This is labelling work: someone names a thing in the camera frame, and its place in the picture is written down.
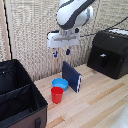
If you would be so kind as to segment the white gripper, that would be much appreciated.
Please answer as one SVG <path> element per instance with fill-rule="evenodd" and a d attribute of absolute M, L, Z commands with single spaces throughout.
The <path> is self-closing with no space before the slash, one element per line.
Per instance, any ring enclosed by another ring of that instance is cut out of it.
<path fill-rule="evenodd" d="M 77 45 L 79 43 L 80 34 L 73 33 L 70 35 L 63 36 L 59 30 L 52 31 L 47 34 L 47 46 L 49 48 L 59 48 L 65 46 Z M 66 55 L 71 54 L 71 48 L 67 48 Z M 54 49 L 54 57 L 57 58 L 58 51 Z"/>

